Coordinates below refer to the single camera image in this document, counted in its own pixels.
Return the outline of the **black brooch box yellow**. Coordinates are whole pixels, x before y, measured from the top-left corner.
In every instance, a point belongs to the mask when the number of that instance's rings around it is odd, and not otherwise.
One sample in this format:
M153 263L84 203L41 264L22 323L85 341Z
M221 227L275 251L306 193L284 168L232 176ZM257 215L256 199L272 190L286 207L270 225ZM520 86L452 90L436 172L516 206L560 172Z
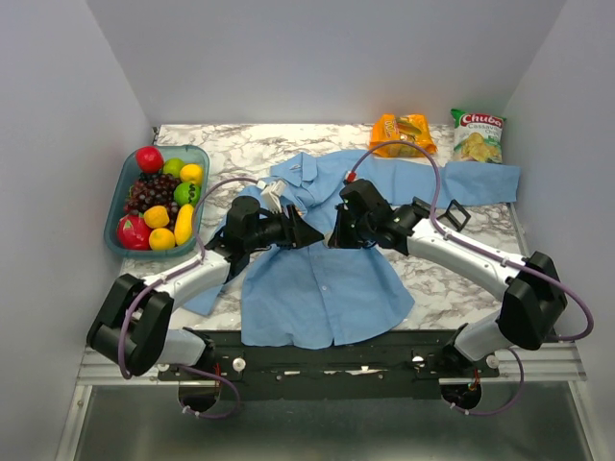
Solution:
M412 208L415 214L423 219L428 219L431 215L431 205L418 197L414 197L412 200Z

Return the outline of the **light blue button shirt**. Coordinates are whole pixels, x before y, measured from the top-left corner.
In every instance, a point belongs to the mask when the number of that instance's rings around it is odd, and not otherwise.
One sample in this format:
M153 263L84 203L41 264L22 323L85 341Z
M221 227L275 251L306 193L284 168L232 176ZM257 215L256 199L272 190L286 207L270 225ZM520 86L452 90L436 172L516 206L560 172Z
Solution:
M288 204L307 213L315 229L331 231L344 176L358 174L393 206L414 197L446 207L511 203L521 169L493 163L450 161L438 175L412 161L366 158L359 150L322 157L301 153L270 169L286 182ZM436 179L442 181L440 186ZM247 346L296 346L318 350L385 333L409 313L414 300L388 260L375 248L329 249L316 243L299 250L273 247L245 272L241 289L241 339Z

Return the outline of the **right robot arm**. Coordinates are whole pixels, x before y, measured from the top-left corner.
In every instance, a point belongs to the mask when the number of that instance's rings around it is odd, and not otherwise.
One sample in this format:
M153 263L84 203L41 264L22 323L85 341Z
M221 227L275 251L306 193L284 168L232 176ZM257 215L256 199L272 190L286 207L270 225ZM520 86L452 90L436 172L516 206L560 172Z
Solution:
M435 227L428 205L414 199L392 208L367 180L344 185L328 245L359 249L376 244L451 270L501 302L498 312L462 325L441 353L444 369L464 376L488 354L517 346L536 351L549 341L567 305L553 260L501 252L460 233Z

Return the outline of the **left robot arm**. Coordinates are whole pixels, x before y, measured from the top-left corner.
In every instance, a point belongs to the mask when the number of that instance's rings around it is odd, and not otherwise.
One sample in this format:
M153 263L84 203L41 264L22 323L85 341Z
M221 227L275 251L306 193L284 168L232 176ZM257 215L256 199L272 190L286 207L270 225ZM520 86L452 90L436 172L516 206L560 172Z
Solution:
M86 343L117 364L125 377L169 365L180 366L193 379L204 378L212 370L213 344L204 333L170 328L176 308L234 279L253 253L271 246L297 250L323 238L294 206L272 212L253 197L238 197L225 225L196 256L148 278L118 277Z

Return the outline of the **black brooch box red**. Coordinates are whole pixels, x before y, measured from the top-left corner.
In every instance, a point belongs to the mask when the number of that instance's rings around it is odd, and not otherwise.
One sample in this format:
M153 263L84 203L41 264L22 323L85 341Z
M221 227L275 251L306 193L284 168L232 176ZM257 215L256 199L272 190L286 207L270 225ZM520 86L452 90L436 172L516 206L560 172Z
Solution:
M461 232L471 220L471 214L457 200L451 200L446 210L437 219L442 223L447 222L453 229Z

